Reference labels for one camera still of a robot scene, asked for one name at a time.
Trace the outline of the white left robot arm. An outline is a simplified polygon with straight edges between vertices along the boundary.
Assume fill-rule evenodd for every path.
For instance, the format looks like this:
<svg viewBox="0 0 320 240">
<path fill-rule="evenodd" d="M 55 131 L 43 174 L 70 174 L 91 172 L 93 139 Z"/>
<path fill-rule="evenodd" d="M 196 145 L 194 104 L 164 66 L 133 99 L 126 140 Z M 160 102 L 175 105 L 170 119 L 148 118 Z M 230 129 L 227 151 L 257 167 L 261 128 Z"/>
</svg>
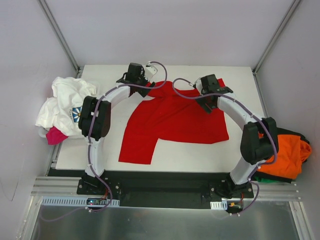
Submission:
<svg viewBox="0 0 320 240">
<path fill-rule="evenodd" d="M 105 171 L 104 139 L 111 127 L 112 108 L 134 93 L 145 97 L 156 86 L 151 79 L 157 72 L 157 68 L 151 63 L 146 66 L 130 63 L 127 72 L 104 95 L 88 95 L 84 98 L 78 127 L 87 140 L 88 165 L 85 173 L 93 177 L 88 183 L 88 188 L 94 194 L 99 195 L 106 189 L 106 182 L 99 177 Z"/>
</svg>

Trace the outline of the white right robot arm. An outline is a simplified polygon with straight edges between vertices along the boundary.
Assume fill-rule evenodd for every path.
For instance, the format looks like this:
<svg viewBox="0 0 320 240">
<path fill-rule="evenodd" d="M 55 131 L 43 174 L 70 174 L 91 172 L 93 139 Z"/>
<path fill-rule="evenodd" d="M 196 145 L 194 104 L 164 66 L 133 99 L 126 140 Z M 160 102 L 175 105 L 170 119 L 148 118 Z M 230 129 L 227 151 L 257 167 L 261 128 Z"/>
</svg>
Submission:
<svg viewBox="0 0 320 240">
<path fill-rule="evenodd" d="M 214 74 L 200 77 L 193 85 L 200 93 L 196 102 L 207 112 L 221 110 L 242 130 L 241 159 L 230 172 L 230 182 L 225 184 L 225 193 L 232 198 L 243 191 L 254 172 L 279 150 L 276 121 L 255 115 L 236 99 L 227 86 L 220 86 Z"/>
</svg>

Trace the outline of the red t-shirt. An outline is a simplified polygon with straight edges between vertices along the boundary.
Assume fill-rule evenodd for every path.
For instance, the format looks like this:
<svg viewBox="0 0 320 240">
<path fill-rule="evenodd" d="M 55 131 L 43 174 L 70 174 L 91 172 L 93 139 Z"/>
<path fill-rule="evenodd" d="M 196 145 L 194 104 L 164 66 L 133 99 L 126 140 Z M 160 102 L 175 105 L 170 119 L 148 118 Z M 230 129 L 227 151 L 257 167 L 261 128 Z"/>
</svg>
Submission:
<svg viewBox="0 0 320 240">
<path fill-rule="evenodd" d="M 193 99 L 197 89 L 174 91 L 160 81 L 131 114 L 122 139 L 119 162 L 149 165 L 158 140 L 215 144 L 229 140 L 224 112 L 210 114 Z"/>
</svg>

